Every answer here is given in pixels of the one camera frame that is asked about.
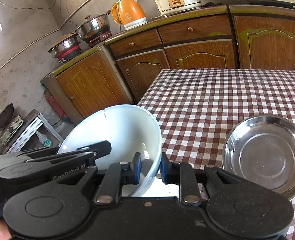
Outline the blue white porcelain bowl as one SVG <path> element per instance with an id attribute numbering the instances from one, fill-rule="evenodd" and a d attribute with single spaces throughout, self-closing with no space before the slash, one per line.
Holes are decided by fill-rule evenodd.
<path id="1" fill-rule="evenodd" d="M 77 125 L 66 137 L 58 153 L 108 141 L 111 152 L 96 156 L 100 170 L 121 161 L 132 161 L 135 153 L 142 158 L 138 185 L 126 185 L 123 196 L 141 197 L 154 182 L 162 159 L 162 132 L 156 118 L 146 109 L 135 105 L 116 105 L 100 110 Z"/>

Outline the large steel plate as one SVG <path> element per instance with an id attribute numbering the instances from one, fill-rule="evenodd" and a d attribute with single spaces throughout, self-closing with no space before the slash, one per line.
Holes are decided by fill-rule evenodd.
<path id="1" fill-rule="evenodd" d="M 248 181 L 295 198 L 295 124 L 276 115 L 256 115 L 227 136 L 222 167 Z"/>

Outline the clear plastic bottle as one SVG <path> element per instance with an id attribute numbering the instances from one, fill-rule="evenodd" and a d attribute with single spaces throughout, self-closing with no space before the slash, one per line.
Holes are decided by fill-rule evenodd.
<path id="1" fill-rule="evenodd" d="M 52 144 L 52 141 L 45 135 L 42 134 L 39 131 L 36 131 L 36 136 L 39 139 L 39 142 L 44 146 L 44 147 L 50 147 Z"/>

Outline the metal shelf cart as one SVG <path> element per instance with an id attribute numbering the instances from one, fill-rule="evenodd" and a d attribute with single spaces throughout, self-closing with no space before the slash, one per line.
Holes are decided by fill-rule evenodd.
<path id="1" fill-rule="evenodd" d="M 33 109 L 23 120 L 24 124 L 10 141 L 5 146 L 0 143 L 0 155 L 43 146 L 36 136 L 36 131 L 45 134 L 52 141 L 51 147 L 60 146 L 64 141 L 39 111 Z"/>

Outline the small gas stove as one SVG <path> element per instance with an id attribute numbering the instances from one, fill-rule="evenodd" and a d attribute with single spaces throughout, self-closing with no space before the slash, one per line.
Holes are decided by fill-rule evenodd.
<path id="1" fill-rule="evenodd" d="M 1 145 L 5 146 L 23 124 L 24 120 L 21 118 L 19 114 L 14 116 L 1 133 Z"/>

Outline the black wok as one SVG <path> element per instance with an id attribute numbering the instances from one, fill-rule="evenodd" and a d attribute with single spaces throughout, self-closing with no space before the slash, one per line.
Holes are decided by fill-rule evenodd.
<path id="1" fill-rule="evenodd" d="M 0 114 L 0 129 L 6 126 L 9 120 L 11 120 L 14 113 L 13 103 L 10 103 Z"/>

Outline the red white checkered tablecloth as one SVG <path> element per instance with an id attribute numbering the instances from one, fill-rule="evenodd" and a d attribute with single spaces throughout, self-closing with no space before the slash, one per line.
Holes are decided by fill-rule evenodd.
<path id="1" fill-rule="evenodd" d="M 170 160 L 222 167 L 224 143 L 241 121 L 276 115 L 295 124 L 295 70 L 162 70 L 138 104 L 158 120 Z M 295 239 L 291 202 L 287 238 Z"/>

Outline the steel pot on cooker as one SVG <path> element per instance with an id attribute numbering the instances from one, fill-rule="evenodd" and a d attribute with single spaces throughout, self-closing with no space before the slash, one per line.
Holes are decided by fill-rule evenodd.
<path id="1" fill-rule="evenodd" d="M 96 17 L 88 15 L 85 22 L 79 25 L 75 32 L 91 48 L 112 36 L 110 22 L 108 19 L 111 10 Z"/>

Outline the orange electric kettle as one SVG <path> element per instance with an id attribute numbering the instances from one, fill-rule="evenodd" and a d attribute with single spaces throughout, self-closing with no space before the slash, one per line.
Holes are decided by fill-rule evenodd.
<path id="1" fill-rule="evenodd" d="M 113 20 L 125 30 L 148 23 L 142 7 L 135 0 L 119 0 L 112 5 L 111 15 Z"/>

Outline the brown wooden kitchen cabinet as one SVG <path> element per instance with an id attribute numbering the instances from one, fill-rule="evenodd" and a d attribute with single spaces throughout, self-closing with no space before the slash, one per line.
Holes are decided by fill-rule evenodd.
<path id="1" fill-rule="evenodd" d="M 79 124 L 109 106 L 140 100 L 164 69 L 295 70 L 295 10 L 220 5 L 123 31 L 41 80 Z"/>

